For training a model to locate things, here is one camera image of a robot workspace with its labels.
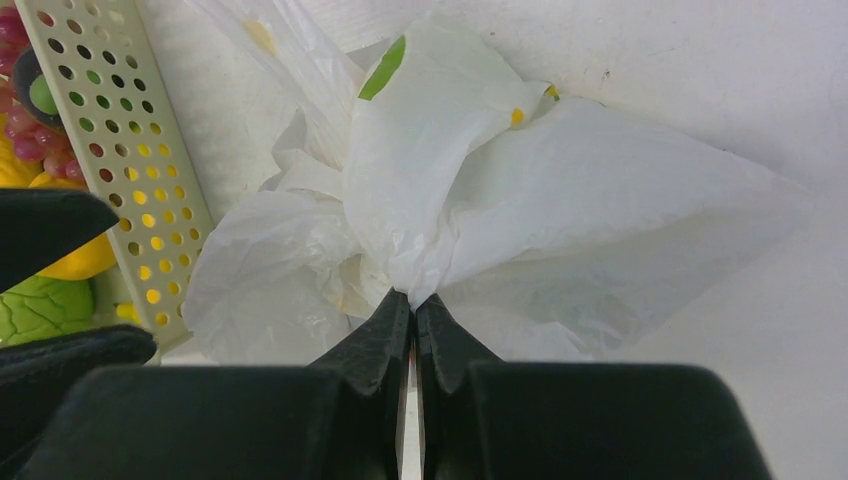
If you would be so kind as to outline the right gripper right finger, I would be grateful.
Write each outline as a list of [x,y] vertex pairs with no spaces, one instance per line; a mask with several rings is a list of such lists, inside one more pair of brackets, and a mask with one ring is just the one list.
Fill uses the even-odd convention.
[[438,297],[415,314],[427,479],[767,479],[732,391],[693,365],[507,362]]

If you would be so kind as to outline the white plastic bag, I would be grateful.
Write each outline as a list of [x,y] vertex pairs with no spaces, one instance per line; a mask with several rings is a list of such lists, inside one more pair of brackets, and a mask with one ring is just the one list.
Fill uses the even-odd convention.
[[362,67],[297,1],[198,8],[296,112],[279,172],[209,234],[182,307],[221,363],[299,363],[390,290],[510,359],[603,358],[806,219],[797,184],[525,80],[448,17]]

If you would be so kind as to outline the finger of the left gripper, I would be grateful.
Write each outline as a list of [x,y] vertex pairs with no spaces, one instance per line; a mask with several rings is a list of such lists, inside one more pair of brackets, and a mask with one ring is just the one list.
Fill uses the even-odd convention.
[[1,477],[28,458],[71,387],[91,371],[143,365],[157,352],[154,336],[116,325],[1,349]]
[[67,189],[1,190],[1,289],[21,283],[118,223],[96,196]]

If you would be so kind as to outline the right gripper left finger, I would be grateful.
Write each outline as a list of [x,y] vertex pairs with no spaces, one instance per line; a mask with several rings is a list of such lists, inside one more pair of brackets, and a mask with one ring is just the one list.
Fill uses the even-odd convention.
[[306,366],[111,367],[66,395],[17,479],[396,479],[410,308],[390,291]]

